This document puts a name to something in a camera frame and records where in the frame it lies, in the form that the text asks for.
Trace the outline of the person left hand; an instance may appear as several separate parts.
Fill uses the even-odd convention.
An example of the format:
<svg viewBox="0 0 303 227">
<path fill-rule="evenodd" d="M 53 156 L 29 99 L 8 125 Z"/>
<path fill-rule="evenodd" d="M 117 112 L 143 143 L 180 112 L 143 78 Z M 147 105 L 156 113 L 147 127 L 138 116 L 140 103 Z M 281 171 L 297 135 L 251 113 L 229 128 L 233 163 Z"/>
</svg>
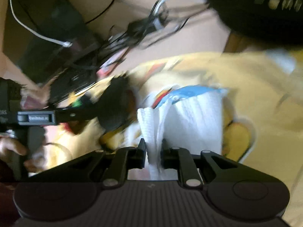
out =
<svg viewBox="0 0 303 227">
<path fill-rule="evenodd" d="M 37 152 L 29 160 L 24 162 L 24 166 L 28 172 L 38 173 L 45 170 L 45 145 L 46 140 L 43 139 Z M 10 163 L 13 153 L 20 156 L 25 156 L 27 155 L 27 148 L 17 139 L 11 137 L 1 137 L 1 160 L 5 163 Z"/>
</svg>

